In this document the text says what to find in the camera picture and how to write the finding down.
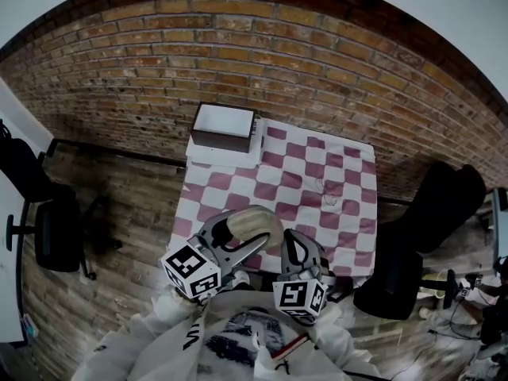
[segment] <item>desk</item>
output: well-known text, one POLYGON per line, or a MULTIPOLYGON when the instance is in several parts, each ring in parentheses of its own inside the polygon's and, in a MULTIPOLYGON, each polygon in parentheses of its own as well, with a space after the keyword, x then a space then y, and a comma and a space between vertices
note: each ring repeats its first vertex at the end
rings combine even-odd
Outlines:
MULTIPOLYGON (((265 119, 262 162, 243 169, 187 163, 169 246, 186 241, 209 218, 262 205, 284 228, 314 238, 339 276, 372 273, 377 191, 371 145, 265 119)), ((280 250, 246 266, 280 272, 280 250)))

